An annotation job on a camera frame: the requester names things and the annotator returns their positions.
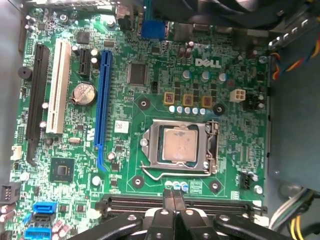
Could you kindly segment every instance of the integrated circuit chip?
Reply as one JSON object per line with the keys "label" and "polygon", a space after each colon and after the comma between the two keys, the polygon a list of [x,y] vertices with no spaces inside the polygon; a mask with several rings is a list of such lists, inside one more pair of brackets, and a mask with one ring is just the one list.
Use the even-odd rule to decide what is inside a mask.
{"label": "integrated circuit chip", "polygon": [[90,43],[90,32],[88,31],[78,31],[76,35],[77,44],[89,44]]}
{"label": "integrated circuit chip", "polygon": [[72,158],[51,158],[50,181],[72,183],[74,178],[75,160]]}
{"label": "integrated circuit chip", "polygon": [[130,63],[128,72],[128,84],[144,86],[146,84],[147,66],[143,63]]}

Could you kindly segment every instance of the sticker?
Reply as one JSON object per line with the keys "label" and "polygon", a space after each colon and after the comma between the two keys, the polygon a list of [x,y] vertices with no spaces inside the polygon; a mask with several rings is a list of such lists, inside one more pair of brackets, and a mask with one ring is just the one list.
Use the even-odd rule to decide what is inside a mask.
{"label": "sticker", "polygon": [[114,132],[127,134],[129,131],[129,122],[128,121],[120,121],[116,120],[114,124]]}

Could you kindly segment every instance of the mounting screw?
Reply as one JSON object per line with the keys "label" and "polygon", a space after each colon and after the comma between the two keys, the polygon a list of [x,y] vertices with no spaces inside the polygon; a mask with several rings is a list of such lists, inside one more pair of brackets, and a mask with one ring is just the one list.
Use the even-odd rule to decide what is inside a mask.
{"label": "mounting screw", "polygon": [[165,209],[162,209],[161,212],[160,212],[162,215],[168,215],[169,212]]}
{"label": "mounting screw", "polygon": [[135,215],[129,215],[127,218],[129,221],[134,221],[137,219],[137,217]]}
{"label": "mounting screw", "polygon": [[226,215],[220,215],[219,218],[222,220],[222,221],[225,221],[225,222],[228,222],[230,220],[230,217],[226,216]]}
{"label": "mounting screw", "polygon": [[191,209],[187,209],[187,210],[185,210],[185,213],[188,215],[193,215],[194,211],[192,211]]}

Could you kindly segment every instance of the blue pcie x16 slot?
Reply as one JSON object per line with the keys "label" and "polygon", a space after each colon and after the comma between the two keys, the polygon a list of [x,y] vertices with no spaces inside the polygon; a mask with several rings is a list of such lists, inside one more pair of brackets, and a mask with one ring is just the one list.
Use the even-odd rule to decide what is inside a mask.
{"label": "blue pcie x16 slot", "polygon": [[51,240],[52,231],[47,227],[28,227],[24,232],[25,240]]}
{"label": "blue pcie x16 slot", "polygon": [[103,172],[106,168],[104,163],[104,148],[106,141],[107,112],[109,103],[109,92],[111,86],[112,52],[102,51],[100,64],[99,89],[95,117],[94,147],[98,149],[97,167]]}

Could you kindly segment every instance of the chipset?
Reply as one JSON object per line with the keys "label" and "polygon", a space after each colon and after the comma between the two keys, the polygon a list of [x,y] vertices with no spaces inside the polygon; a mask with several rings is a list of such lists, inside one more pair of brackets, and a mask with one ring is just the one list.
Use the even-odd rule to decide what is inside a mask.
{"label": "chipset", "polygon": [[128,84],[144,86],[146,84],[147,66],[143,63],[130,63],[128,70]]}

